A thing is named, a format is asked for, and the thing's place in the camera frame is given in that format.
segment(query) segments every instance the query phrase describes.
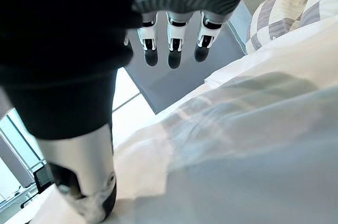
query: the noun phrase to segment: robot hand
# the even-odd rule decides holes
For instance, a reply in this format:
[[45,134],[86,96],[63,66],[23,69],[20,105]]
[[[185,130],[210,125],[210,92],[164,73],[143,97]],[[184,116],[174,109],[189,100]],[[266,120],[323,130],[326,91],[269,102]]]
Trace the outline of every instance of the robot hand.
[[51,167],[59,191],[90,222],[115,203],[111,107],[117,69],[139,29],[146,61],[156,54],[156,13],[167,11],[169,64],[203,11],[195,57],[203,61],[240,0],[0,0],[0,84]]

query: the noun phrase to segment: pillow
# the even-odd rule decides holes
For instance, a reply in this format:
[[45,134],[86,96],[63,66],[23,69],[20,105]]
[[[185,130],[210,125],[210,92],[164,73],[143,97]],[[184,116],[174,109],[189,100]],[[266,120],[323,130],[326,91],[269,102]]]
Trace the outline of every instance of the pillow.
[[338,15],[338,0],[308,0],[300,26]]
[[265,0],[252,16],[247,53],[299,27],[308,0]]

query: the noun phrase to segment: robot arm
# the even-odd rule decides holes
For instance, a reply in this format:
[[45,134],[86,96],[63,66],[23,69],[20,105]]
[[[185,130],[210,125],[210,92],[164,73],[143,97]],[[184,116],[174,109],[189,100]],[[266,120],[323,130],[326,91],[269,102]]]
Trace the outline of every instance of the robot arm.
[[[0,84],[37,138],[59,191],[86,220],[103,221],[115,203],[111,107],[117,69],[132,57],[126,29],[141,28],[144,50],[156,51],[156,18],[142,15],[170,12],[175,68],[189,15],[205,13],[198,49],[209,49],[219,31],[212,26],[239,1],[0,0]],[[157,55],[146,59],[155,64]]]

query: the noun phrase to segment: bedding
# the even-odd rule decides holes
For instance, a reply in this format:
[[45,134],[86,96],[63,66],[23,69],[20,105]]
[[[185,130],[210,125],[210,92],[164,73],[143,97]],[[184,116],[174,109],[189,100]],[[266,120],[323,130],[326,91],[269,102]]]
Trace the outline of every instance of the bedding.
[[246,49],[251,54],[272,40],[338,15],[338,0],[265,0],[252,16]]
[[[271,41],[119,145],[105,223],[337,223],[337,35],[334,16]],[[85,223],[57,190],[47,222]]]

